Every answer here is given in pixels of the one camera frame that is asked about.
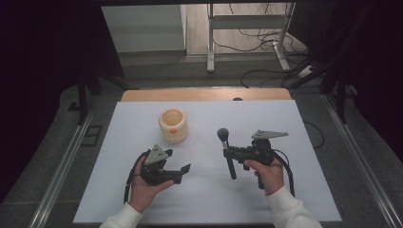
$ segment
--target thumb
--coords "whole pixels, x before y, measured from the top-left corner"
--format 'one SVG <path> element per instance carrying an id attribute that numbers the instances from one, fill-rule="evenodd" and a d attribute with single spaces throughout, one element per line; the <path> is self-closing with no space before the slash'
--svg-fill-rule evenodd
<path id="1" fill-rule="evenodd" d="M 244 164 L 258 172 L 262 171 L 264 168 L 261 163 L 253 160 L 245 160 Z"/>

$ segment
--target table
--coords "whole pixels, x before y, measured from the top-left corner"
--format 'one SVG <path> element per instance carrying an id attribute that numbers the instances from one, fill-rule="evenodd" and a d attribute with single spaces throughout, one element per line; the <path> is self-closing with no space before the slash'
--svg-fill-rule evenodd
<path id="1" fill-rule="evenodd" d="M 234 98 L 244 101 L 234 102 Z M 187 139 L 175 145 L 161 139 L 154 121 L 171 107 L 184 110 L 189 125 Z M 174 151 L 166 169 L 189 162 L 192 166 L 180 186 L 155 198 L 147 208 L 143 224 L 270 223 L 268 205 L 262 200 L 264 194 L 257 188 L 256 178 L 243 171 L 242 165 L 235 165 L 237 180 L 229 177 L 216 135 L 222 126 L 228 127 L 230 144 L 236 146 L 249 145 L 250 136 L 258 127 L 289 132 L 289 136 L 272 139 L 271 143 L 273 148 L 284 151 L 293 164 L 298 198 L 319 220 L 341 220 L 297 106 L 287 90 L 227 88 L 127 91 L 115 108 L 74 222 L 102 222 L 119 210 L 123 196 L 119 185 L 124 186 L 132 159 L 157 143 Z"/>

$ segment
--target white cup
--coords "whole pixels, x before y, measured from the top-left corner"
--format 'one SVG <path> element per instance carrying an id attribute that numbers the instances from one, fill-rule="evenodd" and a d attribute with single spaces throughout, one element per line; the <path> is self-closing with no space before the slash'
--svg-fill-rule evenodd
<path id="1" fill-rule="evenodd" d="M 159 119 L 163 139 L 169 143 L 180 143 L 187 137 L 187 117 L 179 109 L 168 109 Z"/>

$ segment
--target left hand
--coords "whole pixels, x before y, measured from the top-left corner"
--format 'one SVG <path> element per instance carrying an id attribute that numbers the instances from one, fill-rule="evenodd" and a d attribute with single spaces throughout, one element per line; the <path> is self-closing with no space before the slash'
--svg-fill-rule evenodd
<path id="1" fill-rule="evenodd" d="M 140 176 L 144 161 L 145 156 L 139 160 L 137 167 L 134 167 L 135 171 L 131 182 L 130 201 L 128 202 L 131 207 L 140 213 L 151 204 L 157 194 L 174 185 L 173 180 L 163 182 L 157 186 L 146 183 Z"/>

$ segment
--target white tabletop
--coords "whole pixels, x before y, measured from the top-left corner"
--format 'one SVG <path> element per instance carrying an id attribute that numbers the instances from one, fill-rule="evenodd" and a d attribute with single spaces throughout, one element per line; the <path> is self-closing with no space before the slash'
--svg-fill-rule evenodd
<path id="1" fill-rule="evenodd" d="M 188 118 L 189 135 L 176 145 L 165 142 L 158 118 L 179 108 Z M 134 161 L 154 144 L 173 149 L 166 170 L 191 163 L 182 183 L 161 192 L 142 224 L 269 223 L 269 205 L 252 171 L 234 161 L 231 180 L 217 130 L 229 130 L 229 144 L 246 147 L 258 130 L 288 132 L 272 148 L 284 152 L 294 173 L 296 197 L 320 221 L 341 220 L 295 101 L 124 102 L 118 103 L 74 222 L 103 222 L 123 206 L 125 182 Z"/>

